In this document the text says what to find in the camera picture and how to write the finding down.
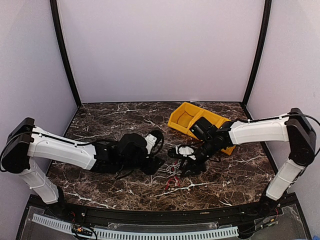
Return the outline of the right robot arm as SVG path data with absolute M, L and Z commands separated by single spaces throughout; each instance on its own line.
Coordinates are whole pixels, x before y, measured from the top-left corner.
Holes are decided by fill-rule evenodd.
M 309 119 L 310 116 L 303 114 L 299 108 L 264 119 L 227 121 L 220 127 L 201 117 L 190 128 L 201 145 L 197 149 L 189 145 L 180 145 L 175 149 L 177 155 L 187 160 L 181 164 L 181 175 L 188 177 L 204 172 L 206 161 L 228 147 L 255 142 L 288 142 L 290 153 L 287 159 L 255 205 L 255 213 L 266 217 L 318 154 L 317 134 Z

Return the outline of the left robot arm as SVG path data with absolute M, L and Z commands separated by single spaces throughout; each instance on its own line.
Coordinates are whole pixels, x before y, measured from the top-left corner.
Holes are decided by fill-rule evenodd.
M 0 170 L 20 176 L 55 216 L 67 218 L 75 213 L 65 203 L 63 190 L 47 178 L 35 158 L 71 164 L 98 174 L 116 174 L 117 179 L 122 179 L 123 170 L 155 174 L 165 163 L 157 156 L 163 144 L 160 130 L 145 137 L 126 133 L 120 140 L 81 142 L 47 132 L 27 117 L 8 135 L 0 154 Z

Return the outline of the yellow bin left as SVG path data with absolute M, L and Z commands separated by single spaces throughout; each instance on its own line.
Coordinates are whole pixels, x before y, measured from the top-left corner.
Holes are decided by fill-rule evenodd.
M 194 138 L 195 136 L 191 133 L 190 127 L 194 124 L 196 116 L 202 110 L 201 107 L 194 104 L 183 102 L 171 113 L 167 125 L 172 129 Z

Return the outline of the yellow bin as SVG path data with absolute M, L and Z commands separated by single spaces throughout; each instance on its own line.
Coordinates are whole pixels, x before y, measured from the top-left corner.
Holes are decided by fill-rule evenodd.
M 195 139 L 198 139 L 192 132 L 191 132 L 191 126 L 197 121 L 199 120 L 201 117 L 204 117 L 206 118 L 211 124 L 215 125 L 217 128 L 219 128 L 225 118 L 218 115 L 218 114 L 215 114 L 213 112 L 210 112 L 206 109 L 201 109 L 199 110 L 195 116 L 190 120 L 189 124 L 188 124 L 188 131 L 187 131 L 187 135 L 192 137 L 192 138 L 195 138 Z
M 172 129 L 194 138 L 195 136 L 191 133 L 190 127 L 194 124 L 196 116 L 202 110 L 201 107 L 194 104 L 183 102 L 171 113 L 167 125 Z
M 230 119 L 223 117 L 222 120 L 219 121 L 219 128 L 220 128 L 224 123 L 230 122 L 230 121 L 231 121 Z M 233 153 L 233 151 L 234 151 L 235 148 L 236 148 L 235 145 L 233 145 L 233 146 L 227 146 L 226 148 L 223 148 L 221 151 L 222 151 L 223 153 L 227 154 L 228 156 L 230 156 L 230 155 Z

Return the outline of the yellow bin middle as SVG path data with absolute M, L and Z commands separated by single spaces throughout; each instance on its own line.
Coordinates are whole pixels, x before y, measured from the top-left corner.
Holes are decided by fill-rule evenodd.
M 187 131 L 187 135 L 192 137 L 192 138 L 195 138 L 195 139 L 198 139 L 192 132 L 191 132 L 191 126 L 197 121 L 199 120 L 201 117 L 204 117 L 206 118 L 211 124 L 215 125 L 217 128 L 219 128 L 225 118 L 218 115 L 218 114 L 215 114 L 213 112 L 210 112 L 206 109 L 201 109 L 199 110 L 195 116 L 190 120 L 189 124 L 188 124 L 188 131 Z

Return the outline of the yellow bin right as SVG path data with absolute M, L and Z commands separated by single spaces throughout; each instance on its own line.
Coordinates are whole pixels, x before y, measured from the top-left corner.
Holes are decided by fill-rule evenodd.
M 230 122 L 230 121 L 231 121 L 230 119 L 223 117 L 222 120 L 219 121 L 219 128 L 220 128 L 224 123 Z M 223 153 L 227 154 L 228 156 L 230 156 L 230 155 L 233 153 L 233 151 L 234 151 L 235 148 L 236 148 L 235 145 L 233 145 L 233 146 L 227 146 L 226 148 L 223 148 L 221 151 L 222 151 Z

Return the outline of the black front rail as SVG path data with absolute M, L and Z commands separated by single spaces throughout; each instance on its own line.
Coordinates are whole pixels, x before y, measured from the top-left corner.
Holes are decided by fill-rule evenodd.
M 261 206 L 259 202 L 183 211 L 116 210 L 66 203 L 65 206 L 68 209 L 69 216 L 60 217 L 60 219 L 70 222 L 75 221 L 78 224 L 87 226 L 107 226 L 110 223 L 187 225 L 209 222 L 218 222 L 220 225 L 246 225 L 260 218 L 280 215 L 283 213 L 281 208 L 297 202 L 297 196 L 294 193 L 290 193 L 280 199 L 275 209 L 267 209 L 266 206 Z

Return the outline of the right black frame post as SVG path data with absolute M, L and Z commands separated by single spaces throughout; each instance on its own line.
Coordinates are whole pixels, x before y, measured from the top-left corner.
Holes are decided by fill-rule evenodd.
M 271 8 L 272 8 L 272 0 L 265 0 L 256 51 L 255 51 L 250 75 L 248 78 L 247 86 L 241 102 L 243 108 L 246 108 L 248 106 L 248 103 L 254 88 L 255 80 L 258 74 L 258 70 L 259 70 L 259 66 L 260 66 L 260 62 L 261 62 L 261 58 L 262 58 L 263 50 L 265 46 L 268 26 L 269 26 Z

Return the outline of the black frame post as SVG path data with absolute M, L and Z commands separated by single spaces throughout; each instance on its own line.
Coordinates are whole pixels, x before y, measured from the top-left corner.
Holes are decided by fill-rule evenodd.
M 258 70 L 259 70 L 259 66 L 260 66 L 260 62 L 261 62 L 261 58 L 262 58 L 263 50 L 265 46 L 268 26 L 269 26 L 271 8 L 272 8 L 272 0 L 265 0 L 256 51 L 255 51 L 250 75 L 248 78 L 247 86 L 241 102 L 243 108 L 246 108 L 248 106 L 248 103 L 254 88 L 255 80 L 258 74 Z
M 68 56 L 67 48 L 66 48 L 66 43 L 64 39 L 64 34 L 63 34 L 63 28 L 62 28 L 62 22 L 59 14 L 59 6 L 58 6 L 58 1 L 57 0 L 50 0 L 50 9 L 51 9 L 51 15 L 52 15 L 52 20 L 53 20 L 53 25 L 54 25 L 54 31 L 56 35 L 56 40 L 62 60 L 62 64 L 64 67 L 64 71 L 67 77 L 68 85 L 70 87 L 73 100 L 76 104 L 77 108 L 80 108 L 82 106 L 82 101 L 76 86 L 75 78 L 72 72 L 71 68 L 71 63 L 70 59 Z

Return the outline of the left black frame post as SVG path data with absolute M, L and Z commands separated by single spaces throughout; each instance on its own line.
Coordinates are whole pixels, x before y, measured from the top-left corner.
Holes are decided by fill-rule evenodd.
M 59 14 L 59 6 L 58 6 L 58 1 L 57 0 L 50 0 L 50 9 L 51 9 L 51 15 L 52 15 L 52 20 L 53 20 L 53 25 L 54 25 L 54 31 L 56 35 L 56 40 L 62 60 L 62 64 L 64 67 L 64 71 L 67 77 L 68 85 L 70 87 L 73 100 L 76 104 L 77 108 L 80 108 L 82 106 L 82 101 L 76 86 L 75 78 L 72 72 L 71 68 L 71 63 L 70 59 L 68 56 L 67 48 L 66 48 L 66 43 L 64 39 L 64 34 L 63 34 L 63 28 L 62 28 L 62 22 Z

